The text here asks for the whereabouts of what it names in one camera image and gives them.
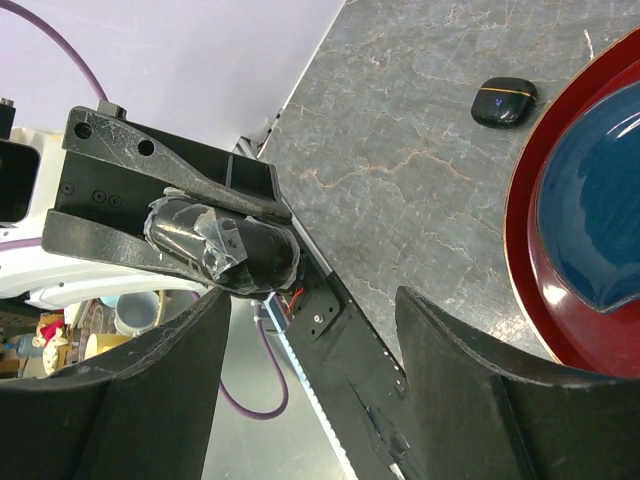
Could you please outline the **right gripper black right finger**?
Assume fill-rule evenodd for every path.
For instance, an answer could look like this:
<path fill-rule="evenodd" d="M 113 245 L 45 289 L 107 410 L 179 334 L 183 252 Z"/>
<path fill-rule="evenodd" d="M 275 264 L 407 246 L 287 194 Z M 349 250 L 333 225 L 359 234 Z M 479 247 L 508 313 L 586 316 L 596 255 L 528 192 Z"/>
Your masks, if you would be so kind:
<path fill-rule="evenodd" d="M 430 479 L 635 479 L 639 383 L 544 360 L 414 289 L 395 319 Z"/>

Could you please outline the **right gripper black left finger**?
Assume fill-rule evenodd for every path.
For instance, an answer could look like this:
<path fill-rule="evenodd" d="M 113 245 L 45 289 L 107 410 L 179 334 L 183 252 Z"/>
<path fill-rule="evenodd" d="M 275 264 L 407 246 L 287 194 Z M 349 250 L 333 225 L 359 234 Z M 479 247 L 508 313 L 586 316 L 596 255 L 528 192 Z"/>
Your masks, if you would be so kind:
<path fill-rule="evenodd" d="M 2 478 L 200 478 L 230 314 L 214 289 L 103 354 L 2 383 Z"/>

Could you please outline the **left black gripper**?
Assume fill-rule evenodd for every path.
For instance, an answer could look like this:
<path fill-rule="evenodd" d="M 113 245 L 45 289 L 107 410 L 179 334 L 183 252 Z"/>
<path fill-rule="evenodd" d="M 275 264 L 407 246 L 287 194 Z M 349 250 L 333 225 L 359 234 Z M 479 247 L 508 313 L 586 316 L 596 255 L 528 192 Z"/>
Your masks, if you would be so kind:
<path fill-rule="evenodd" d="M 274 167 L 76 106 L 69 112 L 59 193 L 41 245 L 118 273 L 138 290 L 202 290 L 213 283 L 145 240 L 149 204 L 175 189 L 208 206 L 292 221 Z"/>

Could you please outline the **black earbud charging case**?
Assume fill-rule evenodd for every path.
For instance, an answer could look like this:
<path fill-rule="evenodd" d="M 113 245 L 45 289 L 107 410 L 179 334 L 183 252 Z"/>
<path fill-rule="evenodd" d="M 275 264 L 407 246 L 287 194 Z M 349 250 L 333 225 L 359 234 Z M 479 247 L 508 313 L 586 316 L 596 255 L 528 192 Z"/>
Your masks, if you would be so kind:
<path fill-rule="evenodd" d="M 537 102 L 536 86 L 525 79 L 494 77 L 479 88 L 471 105 L 471 117 L 494 129 L 514 129 L 525 123 Z"/>

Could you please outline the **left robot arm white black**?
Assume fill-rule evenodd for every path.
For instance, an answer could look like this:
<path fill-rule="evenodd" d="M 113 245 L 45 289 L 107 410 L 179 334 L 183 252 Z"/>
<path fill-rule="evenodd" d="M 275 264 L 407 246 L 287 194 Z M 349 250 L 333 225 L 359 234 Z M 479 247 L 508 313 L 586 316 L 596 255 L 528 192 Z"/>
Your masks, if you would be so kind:
<path fill-rule="evenodd" d="M 1 295 L 42 309 L 154 290 L 259 297 L 300 248 L 274 166 L 74 107 L 63 131 L 1 114 Z"/>

